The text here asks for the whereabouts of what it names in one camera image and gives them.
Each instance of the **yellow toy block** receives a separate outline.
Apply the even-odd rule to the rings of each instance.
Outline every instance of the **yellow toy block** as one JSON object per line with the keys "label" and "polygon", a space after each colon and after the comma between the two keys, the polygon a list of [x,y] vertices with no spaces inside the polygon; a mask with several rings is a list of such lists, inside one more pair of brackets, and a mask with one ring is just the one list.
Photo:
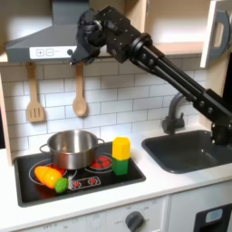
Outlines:
{"label": "yellow toy block", "polygon": [[112,143],[112,156],[116,160],[128,160],[131,157],[131,142],[128,138],[116,138]]}

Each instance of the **sink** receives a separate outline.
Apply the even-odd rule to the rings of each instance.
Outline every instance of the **sink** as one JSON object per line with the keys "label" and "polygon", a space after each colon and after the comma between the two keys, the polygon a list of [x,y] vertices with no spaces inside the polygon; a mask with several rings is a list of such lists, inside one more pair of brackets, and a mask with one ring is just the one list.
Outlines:
{"label": "sink", "polygon": [[146,139],[142,147],[164,170],[177,174],[232,162],[232,148],[213,145],[206,130]]}

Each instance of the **green toy block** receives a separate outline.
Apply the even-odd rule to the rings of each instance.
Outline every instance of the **green toy block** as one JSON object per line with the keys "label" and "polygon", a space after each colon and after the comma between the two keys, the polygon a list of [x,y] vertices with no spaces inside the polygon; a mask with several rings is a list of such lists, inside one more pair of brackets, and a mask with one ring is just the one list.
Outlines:
{"label": "green toy block", "polygon": [[112,170],[117,176],[126,175],[128,173],[128,160],[112,158]]}

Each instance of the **range hood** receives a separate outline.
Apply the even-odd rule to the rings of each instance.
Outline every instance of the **range hood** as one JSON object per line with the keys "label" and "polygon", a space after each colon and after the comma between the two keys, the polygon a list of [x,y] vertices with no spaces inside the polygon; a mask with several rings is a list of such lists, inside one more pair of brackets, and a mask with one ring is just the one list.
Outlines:
{"label": "range hood", "polygon": [[10,63],[69,59],[76,48],[77,22],[89,0],[52,0],[53,25],[6,44]]}

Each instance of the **faucet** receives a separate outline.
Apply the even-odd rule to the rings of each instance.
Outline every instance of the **faucet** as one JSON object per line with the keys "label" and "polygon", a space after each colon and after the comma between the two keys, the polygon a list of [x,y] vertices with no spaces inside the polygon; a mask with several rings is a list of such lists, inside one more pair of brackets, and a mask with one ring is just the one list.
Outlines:
{"label": "faucet", "polygon": [[166,134],[175,134],[175,129],[185,127],[185,122],[183,119],[184,113],[181,113],[180,118],[176,118],[176,109],[178,103],[184,97],[185,96],[181,92],[179,92],[171,100],[169,106],[169,115],[165,118],[165,120],[162,121],[162,129]]}

